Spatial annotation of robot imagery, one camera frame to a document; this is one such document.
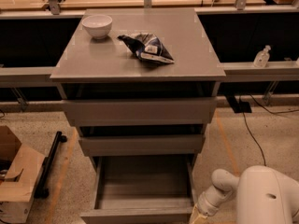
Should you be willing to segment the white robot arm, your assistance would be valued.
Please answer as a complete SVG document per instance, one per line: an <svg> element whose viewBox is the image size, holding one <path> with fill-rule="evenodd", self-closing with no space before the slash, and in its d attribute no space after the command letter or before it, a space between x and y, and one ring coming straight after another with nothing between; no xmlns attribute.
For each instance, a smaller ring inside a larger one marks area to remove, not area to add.
<svg viewBox="0 0 299 224"><path fill-rule="evenodd" d="M299 224L299 182L266 166L251 166L241 176L217 169L203 191L189 224L208 224L222 203L236 194L236 224Z"/></svg>

